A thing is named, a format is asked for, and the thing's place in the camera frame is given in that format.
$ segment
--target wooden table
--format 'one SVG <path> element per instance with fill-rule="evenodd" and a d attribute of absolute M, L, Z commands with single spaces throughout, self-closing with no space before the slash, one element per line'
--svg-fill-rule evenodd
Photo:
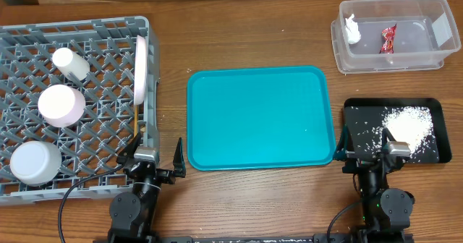
<path fill-rule="evenodd" d="M 82 6 L 4 7 L 1 25 L 146 16 L 161 42 L 157 120 L 163 167 L 171 167 L 177 138 L 187 133 L 187 81 L 200 70 L 315 65 L 328 81 L 336 135 L 341 107 L 351 97 L 434 97 L 443 106 L 453 160 L 406 166 L 389 184 L 412 192 L 416 242 L 461 242 L 463 237 L 463 53 L 429 72 L 338 72 L 330 24 L 343 0 L 198 1 Z M 463 0 L 448 0 L 463 25 Z M 357 200 L 343 163 L 325 167 L 200 172 L 163 188 L 154 229 L 161 236 L 304 236 L 326 231 Z M 105 237 L 111 200 L 70 200 L 64 209 L 68 242 Z M 59 201 L 0 208 L 0 242 L 58 242 Z M 361 212 L 342 216 L 334 232 L 360 224 Z"/>

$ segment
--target white crumpled tissue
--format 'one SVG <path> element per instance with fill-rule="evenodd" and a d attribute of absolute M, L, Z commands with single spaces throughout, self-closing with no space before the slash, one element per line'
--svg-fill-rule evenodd
<path fill-rule="evenodd" d="M 354 14 L 352 14 L 349 19 L 346 19 L 346 32 L 347 32 L 347 42 L 349 44 L 356 44 L 360 41 L 362 37 L 359 31 L 359 25 L 354 22 Z"/>

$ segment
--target clear plastic container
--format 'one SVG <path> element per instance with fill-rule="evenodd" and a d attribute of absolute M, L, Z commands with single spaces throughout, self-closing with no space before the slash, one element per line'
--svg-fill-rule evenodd
<path fill-rule="evenodd" d="M 361 39 L 347 43 L 345 19 L 351 14 Z M 397 24 L 393 54 L 379 54 L 381 32 Z M 439 69 L 460 42 L 447 0 L 355 0 L 339 5 L 331 23 L 334 57 L 341 73 Z"/>

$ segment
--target red candy wrapper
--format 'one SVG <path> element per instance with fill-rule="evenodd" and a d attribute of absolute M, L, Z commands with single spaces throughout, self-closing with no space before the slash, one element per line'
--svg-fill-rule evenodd
<path fill-rule="evenodd" d="M 384 29 L 381 33 L 386 42 L 381 47 L 381 51 L 379 52 L 380 54 L 392 54 L 394 52 L 394 37 L 396 36 L 396 28 L 397 24 L 393 27 Z"/>

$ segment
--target white powder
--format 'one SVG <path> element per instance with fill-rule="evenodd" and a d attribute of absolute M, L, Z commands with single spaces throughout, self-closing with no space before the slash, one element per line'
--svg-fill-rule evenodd
<path fill-rule="evenodd" d="M 412 154 L 424 151 L 424 148 L 420 149 L 420 146 L 433 131 L 433 120 L 429 108 L 426 107 L 393 108 L 390 113 L 386 114 L 382 124 L 388 128 L 397 141 L 408 143 Z"/>

